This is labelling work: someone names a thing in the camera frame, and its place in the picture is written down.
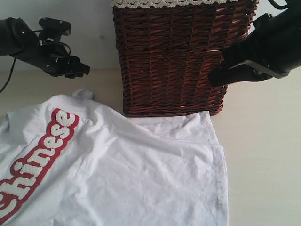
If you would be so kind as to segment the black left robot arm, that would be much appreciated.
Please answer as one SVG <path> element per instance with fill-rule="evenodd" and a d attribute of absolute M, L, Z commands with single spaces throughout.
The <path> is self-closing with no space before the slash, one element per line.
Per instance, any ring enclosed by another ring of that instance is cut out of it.
<path fill-rule="evenodd" d="M 88 75 L 90 67 L 71 54 L 69 45 L 60 41 L 71 34 L 67 21 L 44 17 L 41 27 L 33 31 L 20 18 L 7 18 L 0 22 L 0 55 L 11 56 L 43 70 L 52 77 L 66 78 Z"/>

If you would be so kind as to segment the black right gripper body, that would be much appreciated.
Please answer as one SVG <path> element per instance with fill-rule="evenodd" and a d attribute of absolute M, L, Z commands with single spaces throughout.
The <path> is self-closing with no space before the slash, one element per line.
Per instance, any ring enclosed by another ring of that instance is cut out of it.
<path fill-rule="evenodd" d="M 281 79 L 301 65 L 301 2 L 288 0 L 277 16 L 265 13 L 246 38 L 222 51 L 223 61 L 208 75 L 213 87 Z"/>

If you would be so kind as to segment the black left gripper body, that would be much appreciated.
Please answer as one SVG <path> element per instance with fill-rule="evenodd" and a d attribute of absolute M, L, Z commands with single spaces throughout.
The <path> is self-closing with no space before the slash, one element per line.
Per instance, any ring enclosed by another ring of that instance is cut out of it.
<path fill-rule="evenodd" d="M 71 48 L 66 43 L 60 42 L 63 35 L 69 35 L 67 31 L 54 29 L 42 29 L 38 31 L 21 31 L 23 43 L 19 43 L 20 51 L 14 54 L 14 58 L 35 66 L 52 77 L 64 76 L 69 79 L 88 75 L 90 66 L 81 62 L 80 58 L 71 55 Z"/>

